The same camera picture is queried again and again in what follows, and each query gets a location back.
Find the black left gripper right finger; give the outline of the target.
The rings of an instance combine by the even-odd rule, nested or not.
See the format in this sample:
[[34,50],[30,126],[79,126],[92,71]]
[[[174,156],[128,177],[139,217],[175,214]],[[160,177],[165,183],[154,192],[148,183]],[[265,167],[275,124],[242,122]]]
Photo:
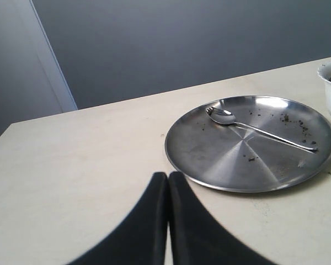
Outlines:
[[229,233],[202,205],[181,172],[172,172],[168,182],[174,264],[273,264]]

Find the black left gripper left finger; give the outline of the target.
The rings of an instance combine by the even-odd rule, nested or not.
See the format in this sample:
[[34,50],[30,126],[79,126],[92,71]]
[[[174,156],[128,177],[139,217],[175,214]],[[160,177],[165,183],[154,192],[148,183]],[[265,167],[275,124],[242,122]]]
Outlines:
[[164,264],[167,175],[156,172],[126,218],[70,264]]

